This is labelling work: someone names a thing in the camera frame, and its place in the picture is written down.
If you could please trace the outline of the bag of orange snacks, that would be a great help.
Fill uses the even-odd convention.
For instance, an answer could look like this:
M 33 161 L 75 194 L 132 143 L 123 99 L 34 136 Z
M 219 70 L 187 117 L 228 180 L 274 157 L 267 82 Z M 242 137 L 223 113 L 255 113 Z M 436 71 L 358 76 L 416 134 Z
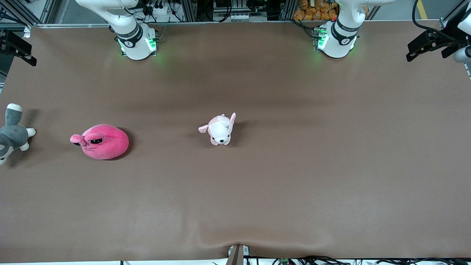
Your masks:
M 363 8 L 375 0 L 297 0 L 297 8 L 286 20 L 329 20 L 361 24 L 367 11 Z

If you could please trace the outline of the small pale pink plush dog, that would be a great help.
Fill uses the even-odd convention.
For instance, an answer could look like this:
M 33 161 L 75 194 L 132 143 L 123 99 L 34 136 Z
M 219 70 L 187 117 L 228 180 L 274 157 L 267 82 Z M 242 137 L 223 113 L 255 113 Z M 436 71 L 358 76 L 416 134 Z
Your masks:
M 206 125 L 199 127 L 198 131 L 202 134 L 208 133 L 212 145 L 227 146 L 231 141 L 231 133 L 236 117 L 236 113 L 232 113 L 230 117 L 225 116 L 225 114 L 215 116 Z

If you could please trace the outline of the brown table cover sheet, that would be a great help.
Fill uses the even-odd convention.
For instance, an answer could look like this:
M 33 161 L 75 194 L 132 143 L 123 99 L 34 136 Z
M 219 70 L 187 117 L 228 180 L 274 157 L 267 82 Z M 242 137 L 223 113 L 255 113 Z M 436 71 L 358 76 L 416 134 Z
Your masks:
M 34 28 L 0 95 L 34 127 L 0 166 L 0 263 L 471 258 L 471 79 L 406 61 L 410 22 L 366 22 L 330 59 L 288 23 L 167 26 L 156 56 L 107 28 Z M 198 128 L 237 117 L 227 146 Z M 109 124 L 127 151 L 86 156 Z

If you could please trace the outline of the aluminium frame profile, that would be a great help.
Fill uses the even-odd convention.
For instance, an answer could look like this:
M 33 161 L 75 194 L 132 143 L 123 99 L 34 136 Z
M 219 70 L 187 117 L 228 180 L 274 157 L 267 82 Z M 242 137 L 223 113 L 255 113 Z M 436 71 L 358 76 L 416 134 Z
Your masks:
M 0 0 L 0 17 L 11 17 L 15 22 L 36 26 L 49 19 L 56 0 Z
M 461 12 L 461 10 L 467 8 L 469 3 L 471 3 L 471 0 L 446 0 L 445 5 L 450 6 L 450 8 L 443 16 L 440 17 L 440 27 L 444 29 L 452 18 L 457 16 Z

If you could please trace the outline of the round hot pink plush toy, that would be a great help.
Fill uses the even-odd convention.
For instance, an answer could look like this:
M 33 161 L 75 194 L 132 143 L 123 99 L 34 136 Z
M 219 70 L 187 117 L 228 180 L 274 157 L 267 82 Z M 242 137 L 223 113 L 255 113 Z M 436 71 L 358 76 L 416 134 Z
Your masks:
M 130 145 L 125 131 L 109 124 L 98 124 L 82 134 L 74 134 L 70 142 L 79 146 L 86 156 L 96 160 L 115 159 L 123 155 Z

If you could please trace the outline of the grey white plush husky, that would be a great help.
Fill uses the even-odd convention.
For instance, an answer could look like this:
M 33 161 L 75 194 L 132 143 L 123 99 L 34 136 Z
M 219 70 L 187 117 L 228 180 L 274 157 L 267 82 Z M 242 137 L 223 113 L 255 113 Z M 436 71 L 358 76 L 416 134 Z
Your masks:
M 10 103 L 5 111 L 5 125 L 0 128 L 0 166 L 7 162 L 9 156 L 16 150 L 24 152 L 30 148 L 29 139 L 36 135 L 34 128 L 20 125 L 22 107 Z

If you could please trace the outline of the white power strip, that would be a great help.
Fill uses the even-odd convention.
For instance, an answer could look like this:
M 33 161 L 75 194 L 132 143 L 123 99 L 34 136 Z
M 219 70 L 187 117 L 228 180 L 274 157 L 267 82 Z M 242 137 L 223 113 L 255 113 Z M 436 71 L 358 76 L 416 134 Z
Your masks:
M 144 15 L 168 15 L 171 11 L 168 3 L 163 1 L 156 1 L 154 3 L 146 3 L 146 5 L 144 5 L 143 7 L 142 12 Z

